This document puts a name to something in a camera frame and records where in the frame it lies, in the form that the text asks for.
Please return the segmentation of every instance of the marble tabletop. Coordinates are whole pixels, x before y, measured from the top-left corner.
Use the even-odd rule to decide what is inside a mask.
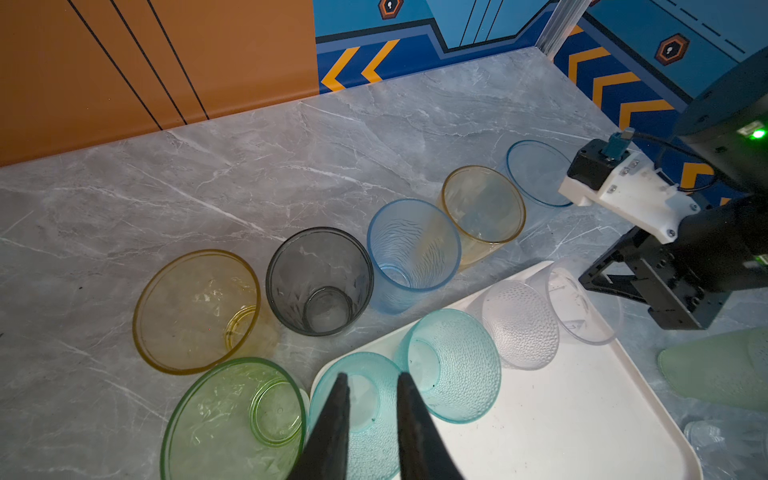
[[[529,48],[0,169],[0,478],[159,478],[165,425],[198,376],[152,369],[131,321],[173,258],[231,250],[263,282],[275,249],[304,228],[364,241],[384,204],[434,201],[452,170],[496,167],[516,141],[573,157],[616,130]],[[573,207],[400,316],[368,309],[339,335],[311,338],[265,308],[248,348],[309,388],[331,359],[541,260],[592,260],[629,227]],[[620,340],[679,423],[756,417],[677,397],[654,360],[765,325],[767,306],[765,290],[736,293],[709,331],[679,333],[629,304]]]

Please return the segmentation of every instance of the blue cup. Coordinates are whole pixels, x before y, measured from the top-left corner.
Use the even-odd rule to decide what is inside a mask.
[[[453,222],[439,208],[412,198],[395,200],[376,213],[368,226],[373,262],[370,305],[397,315],[447,284],[462,259]]]
[[[395,363],[411,374],[429,411],[450,423],[485,415],[502,387],[493,339],[459,310],[436,310],[422,318],[400,342]]]
[[[400,369],[378,353],[360,352],[331,365],[310,405],[310,429],[320,417],[340,373],[349,386],[347,478],[389,479],[400,470],[397,443],[397,378]]]

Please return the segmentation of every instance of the tray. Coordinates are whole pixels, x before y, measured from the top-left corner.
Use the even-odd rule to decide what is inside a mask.
[[[550,263],[509,279],[525,280]],[[446,308],[465,310],[485,290]],[[347,355],[391,359],[414,323]],[[319,371],[312,393],[336,360]],[[618,340],[603,346],[561,342],[543,369],[502,369],[498,399],[477,422],[432,421],[466,480],[702,478],[693,449]]]

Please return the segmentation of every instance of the black cable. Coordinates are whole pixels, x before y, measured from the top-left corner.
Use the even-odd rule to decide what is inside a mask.
[[[677,153],[680,153],[680,154],[683,154],[683,155],[687,155],[688,157],[694,158],[694,159],[696,159],[698,161],[704,162],[705,164],[709,165],[709,162],[707,161],[707,159],[702,157],[701,155],[695,154],[692,151],[685,150],[682,147],[678,147],[677,145],[675,145],[675,144],[673,144],[673,143],[671,143],[669,141],[666,141],[663,138],[655,137],[654,135],[644,134],[642,132],[634,132],[634,134],[632,135],[632,138],[633,139],[639,138],[641,140],[654,142],[655,144],[659,144],[659,145],[662,146],[663,150],[662,150],[661,154],[657,156],[657,158],[656,158],[656,160],[654,162],[654,166],[656,168],[661,168],[661,158],[663,157],[664,152],[665,152],[665,150],[667,148],[669,148],[670,150],[674,150]],[[661,173],[664,174],[665,177],[667,177],[667,180],[669,180],[670,185],[671,185],[672,184],[671,183],[672,180],[663,171],[661,171]],[[715,173],[712,175],[712,181],[710,183],[706,184],[706,185],[703,185],[701,187],[694,187],[694,188],[678,187],[677,189],[679,191],[681,191],[681,192],[686,193],[686,194],[693,193],[693,192],[699,192],[699,191],[702,191],[702,190],[706,190],[709,187],[712,187],[715,183],[717,183],[718,180],[719,179],[717,178],[717,171],[715,171]]]

